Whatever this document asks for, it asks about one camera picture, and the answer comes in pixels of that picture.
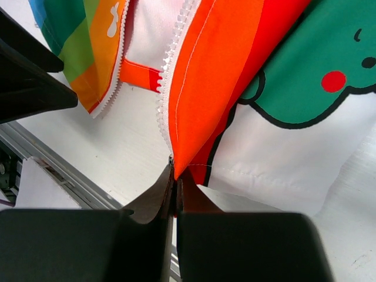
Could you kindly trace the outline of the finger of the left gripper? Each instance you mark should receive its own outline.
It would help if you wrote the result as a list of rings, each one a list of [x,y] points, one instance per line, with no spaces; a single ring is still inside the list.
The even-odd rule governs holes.
[[[1,10],[1,123],[74,108],[77,94],[50,73],[63,62]]]

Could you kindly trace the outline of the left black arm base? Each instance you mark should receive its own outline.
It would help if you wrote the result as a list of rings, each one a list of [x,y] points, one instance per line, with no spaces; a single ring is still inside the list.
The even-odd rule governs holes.
[[[21,182],[22,159],[1,146],[1,204],[14,207]]]

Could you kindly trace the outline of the white red cartoon jacket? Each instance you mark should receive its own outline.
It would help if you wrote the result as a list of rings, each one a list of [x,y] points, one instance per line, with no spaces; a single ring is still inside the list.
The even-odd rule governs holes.
[[[30,1],[81,105],[157,95],[197,184],[319,212],[375,123],[374,1]]]

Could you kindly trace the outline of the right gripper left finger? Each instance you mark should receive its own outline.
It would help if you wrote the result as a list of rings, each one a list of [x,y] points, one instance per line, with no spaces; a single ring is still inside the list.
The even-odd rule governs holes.
[[[168,281],[173,168],[118,210],[1,212],[2,281]]]

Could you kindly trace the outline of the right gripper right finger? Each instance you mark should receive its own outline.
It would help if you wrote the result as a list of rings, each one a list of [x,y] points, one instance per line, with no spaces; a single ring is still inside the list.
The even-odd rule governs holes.
[[[300,213],[225,212],[190,172],[177,181],[183,281],[333,281],[313,222]]]

